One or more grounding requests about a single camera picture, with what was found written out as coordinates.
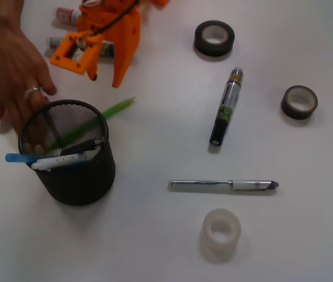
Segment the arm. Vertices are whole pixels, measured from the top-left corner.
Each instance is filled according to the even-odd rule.
[[[48,103],[41,91],[30,97],[25,91],[36,86],[49,95],[56,93],[45,60],[21,31],[23,4],[24,0],[0,0],[0,120],[7,110],[17,133]]]

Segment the silver pen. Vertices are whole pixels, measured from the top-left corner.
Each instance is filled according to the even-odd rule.
[[[172,192],[215,193],[227,194],[229,192],[261,192],[275,190],[279,186],[275,181],[202,181],[202,180],[174,180],[169,182],[168,189]]]

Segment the white marker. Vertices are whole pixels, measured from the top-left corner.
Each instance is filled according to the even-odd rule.
[[[38,160],[36,163],[32,164],[32,169],[53,169],[59,166],[75,165],[77,163],[86,162],[92,160],[96,156],[99,150],[85,151],[80,154],[72,154],[60,157],[49,157],[47,159]]]

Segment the green straw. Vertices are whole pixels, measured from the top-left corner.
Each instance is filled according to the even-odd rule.
[[[120,111],[126,109],[128,106],[133,104],[134,100],[135,100],[135,97],[127,99],[127,100],[123,100],[122,102],[114,105],[113,107],[103,111],[101,114],[103,115],[104,119],[109,119],[113,115],[119,113]],[[83,136],[87,131],[90,131],[91,129],[93,129],[95,126],[97,126],[97,120],[96,119],[92,119],[92,120],[89,120],[89,121],[83,123],[82,125],[80,125],[80,127],[78,127],[76,129],[74,129],[73,131],[70,131],[69,133],[63,135],[61,137],[61,139],[54,140],[48,146],[48,151],[55,150],[55,149],[57,149],[61,146],[69,145],[73,141],[77,140],[77,138]]]

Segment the blue plastic stick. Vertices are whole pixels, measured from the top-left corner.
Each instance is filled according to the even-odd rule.
[[[45,159],[52,156],[37,156],[27,154],[7,154],[6,161],[9,163],[35,163],[40,159]]]

